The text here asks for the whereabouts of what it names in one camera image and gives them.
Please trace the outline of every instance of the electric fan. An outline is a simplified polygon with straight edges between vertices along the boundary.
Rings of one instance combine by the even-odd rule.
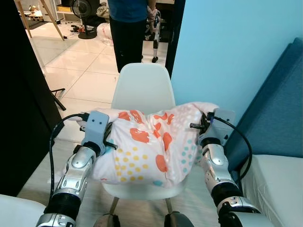
[[[95,15],[96,11],[100,5],[99,0],[73,0],[71,3],[72,12],[82,20],[85,32],[80,33],[78,37],[80,39],[93,39],[97,36],[97,31],[95,29],[88,30],[86,19]]]

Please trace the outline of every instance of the wooden stand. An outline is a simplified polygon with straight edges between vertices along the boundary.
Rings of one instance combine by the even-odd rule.
[[[24,24],[25,24],[25,27],[27,28],[27,31],[28,31],[29,37],[32,37],[32,35],[31,35],[31,33],[30,33],[29,26],[28,26],[28,24],[27,24],[27,20],[26,20],[26,18],[25,18],[24,11],[23,11],[23,9],[22,9],[22,5],[21,5],[21,2],[20,2],[20,1],[22,1],[22,0],[15,0],[15,2],[16,2],[16,3],[17,3],[17,5],[18,5],[19,11],[20,11],[20,13],[21,13],[22,20],[23,20],[23,22],[24,22]],[[42,3],[43,7],[45,8],[45,10],[47,11],[48,16],[50,17],[50,19],[51,19],[51,21],[52,21],[53,25],[55,26],[55,28],[56,28],[57,32],[59,33],[59,35],[60,35],[61,39],[64,41],[63,35],[61,34],[61,31],[59,30],[59,28],[58,28],[58,26],[57,26],[57,23],[56,23],[55,19],[53,18],[53,15],[52,15],[52,13],[50,12],[50,10],[49,10],[49,8],[48,8],[47,4],[45,3],[45,1],[44,1],[44,0],[40,0],[40,1],[41,1],[41,3]]]

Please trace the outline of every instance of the white tiled floor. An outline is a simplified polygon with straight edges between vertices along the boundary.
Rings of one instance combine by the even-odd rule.
[[[59,109],[62,116],[89,111],[97,107],[110,108],[119,73],[113,46],[104,44],[97,37],[79,39],[70,32],[71,25],[58,25],[67,36],[64,41],[52,23],[31,30],[30,42],[51,90],[65,88],[57,97],[67,108]],[[167,43],[160,43],[158,62],[165,65]],[[144,41],[142,62],[151,62],[153,43]],[[76,122],[66,122],[58,139],[79,142],[83,138]]]

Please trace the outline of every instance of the person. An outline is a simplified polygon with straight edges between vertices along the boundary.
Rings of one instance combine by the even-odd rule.
[[[152,25],[156,0],[108,0],[109,23],[118,72],[129,64],[141,62],[146,19]]]

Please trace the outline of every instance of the shelf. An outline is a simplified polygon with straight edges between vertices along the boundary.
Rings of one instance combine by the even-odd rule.
[[[157,0],[156,3],[175,4],[175,0]]]
[[[57,11],[57,13],[74,14],[73,12]]]

